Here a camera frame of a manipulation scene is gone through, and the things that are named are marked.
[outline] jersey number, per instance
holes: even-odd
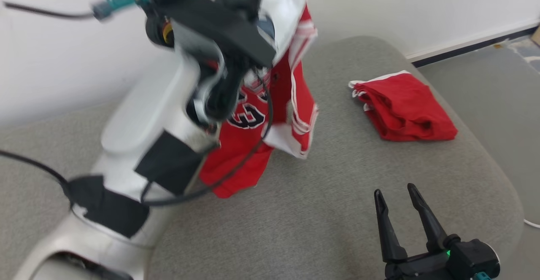
[[[261,113],[255,106],[243,103],[243,113],[235,113],[227,121],[232,126],[242,129],[253,129],[265,122],[266,115]]]

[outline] teal connector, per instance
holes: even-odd
[[[474,280],[491,280],[491,278],[484,272],[479,272],[474,276]]]
[[[114,11],[130,5],[147,5],[151,0],[105,0],[92,6],[94,16],[97,19],[105,19]]]

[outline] white cable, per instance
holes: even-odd
[[[525,224],[527,224],[528,226],[532,226],[534,228],[540,228],[540,226],[538,224],[535,224],[535,223],[532,223],[530,221],[527,221],[527,220],[523,220],[525,222]]]

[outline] baseboard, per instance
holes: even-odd
[[[476,34],[465,40],[448,42],[438,47],[407,55],[407,59],[416,67],[421,67],[430,63],[438,62],[442,59],[455,57],[476,49],[487,47],[491,44],[502,42],[507,38],[518,38],[519,36],[532,34],[538,27],[540,19],[520,22],[512,26],[505,26],[497,30],[490,30],[482,34]]]

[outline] red fabric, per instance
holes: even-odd
[[[272,129],[274,125],[286,125],[289,103],[297,106],[294,113],[296,120],[293,120],[293,128],[288,134],[289,136],[292,134],[294,142],[298,143],[300,156],[307,155],[309,150],[312,126],[318,110],[303,79],[301,66],[301,57],[315,36],[316,29],[306,7],[289,49],[263,79],[269,83],[272,96],[274,111]],[[219,136],[221,148],[208,155],[199,174],[201,180],[211,185],[233,170],[257,145],[266,131],[267,124],[268,102],[264,89],[258,83],[242,86],[235,114],[221,127]],[[220,198],[228,198],[243,188],[257,185],[274,147],[280,148],[280,145],[290,147],[279,140],[272,145],[263,143],[255,155],[230,179],[214,188],[214,193]]]
[[[429,87],[410,73],[357,83],[354,89],[385,140],[453,140],[457,134]]]

